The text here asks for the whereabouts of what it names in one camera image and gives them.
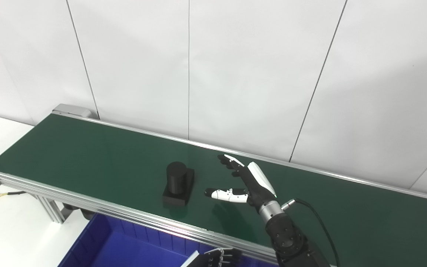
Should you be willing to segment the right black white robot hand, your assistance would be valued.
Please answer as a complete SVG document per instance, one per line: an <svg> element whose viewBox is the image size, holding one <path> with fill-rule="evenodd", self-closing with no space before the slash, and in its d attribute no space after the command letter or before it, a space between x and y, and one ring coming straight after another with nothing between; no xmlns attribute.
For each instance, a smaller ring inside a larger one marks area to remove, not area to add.
<svg viewBox="0 0 427 267"><path fill-rule="evenodd" d="M227 155L218 155L221 164L227 169L231 169L233 177L239 177L245 184L244 189L213 189L207 188L204 195L220 200L233 203L247 203L260 213L260 209L266 206L271 201L276 201L277 196L271 186L271 183L266 178L259 165L255 162L250 162L244 165L238 159Z"/></svg>

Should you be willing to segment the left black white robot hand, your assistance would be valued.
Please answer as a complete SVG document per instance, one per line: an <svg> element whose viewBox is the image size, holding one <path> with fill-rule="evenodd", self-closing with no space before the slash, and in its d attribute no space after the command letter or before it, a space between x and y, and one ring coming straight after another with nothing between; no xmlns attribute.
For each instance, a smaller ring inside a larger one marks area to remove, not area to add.
<svg viewBox="0 0 427 267"><path fill-rule="evenodd" d="M237 267L241 261L241 250L219 247L200 253L195 250L181 265L182 267Z"/></svg>

